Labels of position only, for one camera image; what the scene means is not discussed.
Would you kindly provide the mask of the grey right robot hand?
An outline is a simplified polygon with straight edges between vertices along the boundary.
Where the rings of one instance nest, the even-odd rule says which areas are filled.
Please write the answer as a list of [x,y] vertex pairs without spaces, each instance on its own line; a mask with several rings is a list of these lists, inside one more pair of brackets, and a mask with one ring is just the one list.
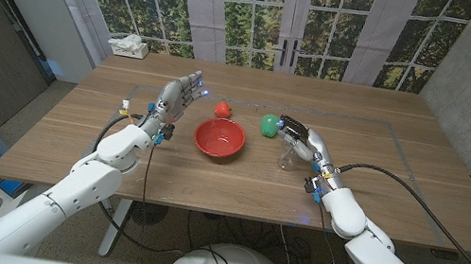
[[307,183],[307,192],[311,191],[312,186],[322,194],[343,188],[340,174],[333,167],[332,158],[319,133],[287,114],[280,116],[276,126],[277,134],[291,146],[299,158],[312,165],[316,173],[315,179],[310,178]]

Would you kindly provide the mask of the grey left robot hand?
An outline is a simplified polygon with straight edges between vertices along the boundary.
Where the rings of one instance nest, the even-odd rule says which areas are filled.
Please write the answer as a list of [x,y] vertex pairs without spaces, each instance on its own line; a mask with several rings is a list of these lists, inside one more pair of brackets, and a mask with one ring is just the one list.
[[136,121],[135,125],[152,137],[165,126],[175,123],[193,101],[209,93],[202,87],[201,81],[202,72],[198,70],[167,83],[155,100],[153,109]]

